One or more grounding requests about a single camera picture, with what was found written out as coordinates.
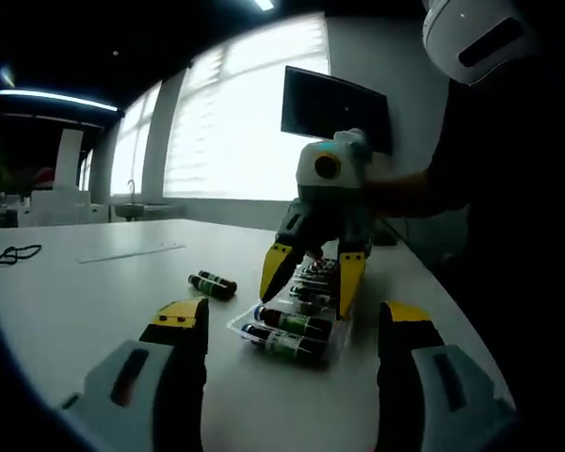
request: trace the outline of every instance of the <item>white wall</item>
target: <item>white wall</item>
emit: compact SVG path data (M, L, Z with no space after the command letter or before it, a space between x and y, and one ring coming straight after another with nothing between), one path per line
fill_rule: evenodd
M395 174L427 165L444 119L447 78L429 61L421 26L382 18L327 21L331 75L387 96ZM376 168L369 175L377 178Z
M77 188L77 164L82 149L83 130L63 129L56 157L55 187Z
M167 200L177 206L177 218L196 219L276 231L289 202L247 200Z

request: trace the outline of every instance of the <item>person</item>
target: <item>person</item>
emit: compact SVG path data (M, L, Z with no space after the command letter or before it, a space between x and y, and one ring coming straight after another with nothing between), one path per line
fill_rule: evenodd
M493 3L512 7L510 1ZM383 218L469 209L464 251L436 276L482 337L525 417L540 403L534 344L546 315L536 292L553 265L538 246L552 239L541 216L549 202L563 198L550 178L565 152L565 72L556 43L545 44L484 68L478 79L469 79L469 68L441 68L451 78L428 167L363 190ZM319 255L318 246L310 253Z

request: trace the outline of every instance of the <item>ceiling light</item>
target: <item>ceiling light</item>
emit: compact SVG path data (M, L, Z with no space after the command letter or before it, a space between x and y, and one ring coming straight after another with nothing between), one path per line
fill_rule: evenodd
M268 11L274 8L272 2L270 0L254 0L257 3L257 6L262 9L262 11Z
M78 99L71 96L63 96L61 94L54 94L52 92L31 91L28 89L0 89L1 96L29 96L29 97L43 97L46 99L56 99L58 101L73 102L74 104L95 106L105 110L117 111L115 106L99 104L98 102L87 101L85 99Z

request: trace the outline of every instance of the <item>window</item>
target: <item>window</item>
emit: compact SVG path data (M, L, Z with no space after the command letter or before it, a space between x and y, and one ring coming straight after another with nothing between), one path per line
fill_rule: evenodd
M142 169L154 106L161 82L145 92L125 112L115 144L111 169L111 196L130 193L128 181L134 181L136 193L142 191Z
M79 170L79 184L77 185L81 191L88 191L90 187L90 167L92 166L92 150L86 155L82 161L82 167Z
M329 73L322 15L258 30L195 59L169 135L165 197L296 198L313 138L281 132L285 66Z

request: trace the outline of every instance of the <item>table surface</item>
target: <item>table surface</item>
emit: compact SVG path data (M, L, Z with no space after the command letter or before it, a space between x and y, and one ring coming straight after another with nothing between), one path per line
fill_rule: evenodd
M379 304L396 299L431 315L447 344L460 346L512 403L490 352L460 308L409 248L374 248L356 299L352 334L326 371L268 359L226 328L257 302L274 233L190 220L0 230L7 246L42 244L40 254L0 268L0 326L33 386L51 406L83 390L89 370L122 341L137 339L154 313L196 296L186 278L201 269L237 281L235 297L210 301L206 452L368 450L377 439ZM90 253L183 243L186 248L78 264Z

